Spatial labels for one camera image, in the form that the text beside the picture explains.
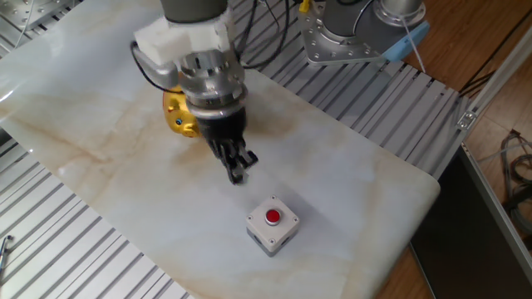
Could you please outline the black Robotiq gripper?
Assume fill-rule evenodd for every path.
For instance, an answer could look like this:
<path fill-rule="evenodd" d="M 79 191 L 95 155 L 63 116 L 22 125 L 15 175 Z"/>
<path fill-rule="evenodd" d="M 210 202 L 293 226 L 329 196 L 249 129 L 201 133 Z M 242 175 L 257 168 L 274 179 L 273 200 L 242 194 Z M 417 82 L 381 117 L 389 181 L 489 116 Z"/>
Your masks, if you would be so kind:
<path fill-rule="evenodd" d="M 230 183 L 242 184 L 246 171 L 259 161 L 244 141 L 246 109 L 197 110 L 195 118 L 214 156 L 225 167 Z"/>

